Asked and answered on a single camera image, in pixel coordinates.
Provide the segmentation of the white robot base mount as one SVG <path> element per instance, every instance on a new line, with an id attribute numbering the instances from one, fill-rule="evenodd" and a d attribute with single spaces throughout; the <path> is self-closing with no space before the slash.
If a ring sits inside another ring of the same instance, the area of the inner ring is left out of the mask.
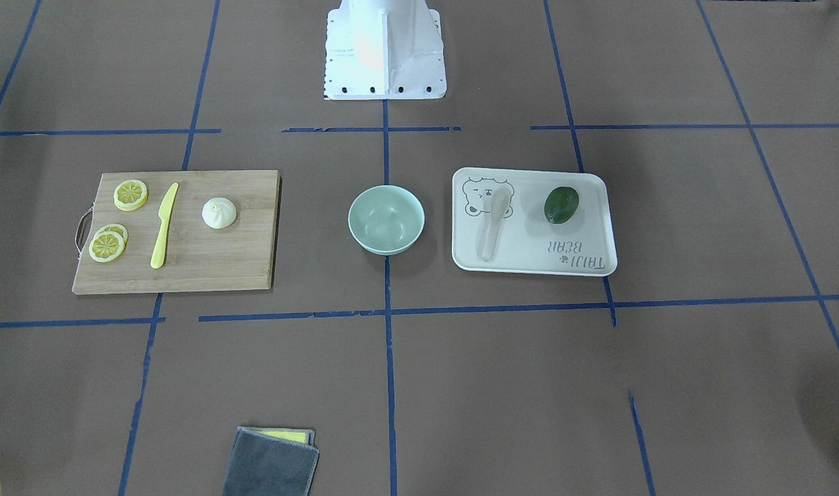
<path id="1" fill-rule="evenodd" d="M 326 100 L 445 97 L 442 22 L 427 2 L 342 1 L 326 28 Z"/>

